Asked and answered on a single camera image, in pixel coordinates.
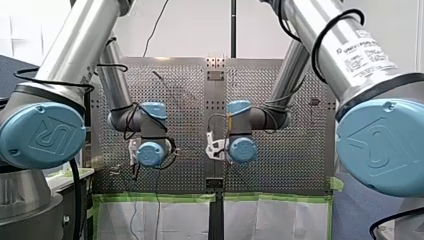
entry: green tape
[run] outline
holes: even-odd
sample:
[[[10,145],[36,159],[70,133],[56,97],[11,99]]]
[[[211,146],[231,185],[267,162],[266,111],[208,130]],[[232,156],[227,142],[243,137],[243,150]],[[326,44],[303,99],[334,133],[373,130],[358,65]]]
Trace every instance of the green tape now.
[[[93,200],[98,203],[107,202],[157,202],[161,203],[204,203],[215,201],[214,194],[187,194],[187,195],[169,195],[154,193],[134,193],[125,192],[120,194],[99,194],[94,195]]]
[[[270,193],[225,193],[224,200],[228,202],[242,201],[283,201],[283,202],[303,202],[303,203],[328,203],[327,196],[302,196],[294,194],[270,194]]]
[[[97,240],[97,232],[99,228],[99,211],[100,202],[93,198],[93,239]]]
[[[341,192],[343,191],[344,183],[336,177],[330,177],[330,188]]]
[[[205,203],[215,201],[214,194],[185,194],[169,195],[158,194],[161,203]],[[295,194],[270,194],[270,193],[225,193],[224,200],[229,202],[241,201],[284,201],[284,202],[302,202],[314,204],[328,204],[328,240],[332,240],[332,196],[302,196]],[[98,237],[98,218],[99,207],[101,203],[119,203],[119,202],[157,202],[155,193],[135,193],[125,192],[119,194],[98,194],[93,196],[93,218],[94,218],[94,239]]]
[[[327,224],[327,235],[328,240],[333,239],[333,203],[334,198],[333,196],[328,196],[329,202],[328,202],[328,224]]]
[[[88,170],[88,169],[78,168],[78,173],[79,173],[80,176],[86,174],[89,171],[90,170]],[[63,173],[63,176],[64,177],[72,177],[72,171],[71,170],[66,171],[65,173]]]

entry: white wall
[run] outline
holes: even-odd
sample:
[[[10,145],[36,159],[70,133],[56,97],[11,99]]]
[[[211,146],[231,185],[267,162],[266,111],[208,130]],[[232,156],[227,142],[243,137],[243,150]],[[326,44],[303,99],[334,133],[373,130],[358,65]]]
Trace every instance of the white wall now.
[[[115,34],[124,55],[143,55],[164,2],[138,1],[130,16],[118,21]],[[230,3],[170,0],[147,56],[230,56]],[[271,7],[259,0],[239,0],[237,7],[237,57],[283,58],[290,39],[280,29]]]
[[[366,28],[405,71],[421,71],[422,0],[345,0],[364,11]]]
[[[139,0],[115,27],[122,52],[142,56],[165,0]],[[170,0],[147,56],[230,55],[230,0]],[[366,27],[392,61],[407,71],[422,70],[423,0],[345,0],[362,9]],[[0,0],[0,54],[40,64],[64,19],[68,0]],[[271,7],[259,0],[238,1],[237,55],[283,58],[290,39]]]
[[[71,9],[69,0],[0,0],[0,54],[41,64]]]

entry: vertical metal pole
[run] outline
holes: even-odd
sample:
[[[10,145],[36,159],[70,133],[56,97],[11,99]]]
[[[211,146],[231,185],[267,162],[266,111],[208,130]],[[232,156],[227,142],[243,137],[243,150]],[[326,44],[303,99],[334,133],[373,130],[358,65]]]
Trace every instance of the vertical metal pole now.
[[[237,51],[237,0],[231,0],[231,58],[236,58]]]

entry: light blue joint cover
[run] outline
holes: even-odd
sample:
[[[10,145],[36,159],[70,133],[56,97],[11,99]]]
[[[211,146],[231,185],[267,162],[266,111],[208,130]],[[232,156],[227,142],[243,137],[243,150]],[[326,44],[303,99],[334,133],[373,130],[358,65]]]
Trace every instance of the light blue joint cover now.
[[[29,105],[0,126],[0,155],[19,168],[60,166],[75,157],[84,142],[83,118],[60,103]]]
[[[137,150],[137,160],[147,167],[160,166],[165,159],[165,151],[155,142],[143,143]]]
[[[359,104],[340,121],[336,144],[344,166],[367,187],[397,197],[424,196],[423,104]]]
[[[248,163],[256,159],[258,148],[252,139],[240,137],[231,143],[229,153],[234,162]]]
[[[159,120],[166,120],[166,107],[165,104],[160,102],[144,102],[141,104],[143,109],[145,109],[152,117],[157,118]]]
[[[248,100],[232,101],[227,105],[228,112],[231,116],[243,113],[252,108],[252,104]]]

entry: metal bracket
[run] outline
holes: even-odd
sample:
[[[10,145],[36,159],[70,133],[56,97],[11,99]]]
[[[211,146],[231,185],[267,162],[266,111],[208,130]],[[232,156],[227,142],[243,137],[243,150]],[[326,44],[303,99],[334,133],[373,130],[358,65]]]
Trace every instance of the metal bracket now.
[[[223,188],[224,179],[222,178],[206,178],[206,188]]]
[[[219,139],[219,140],[213,140],[213,132],[207,132],[206,133],[207,138],[207,146],[205,149],[206,154],[210,159],[218,160],[218,161],[225,161],[225,159],[230,159],[229,155],[226,153],[225,149],[228,148],[230,140],[227,139]]]

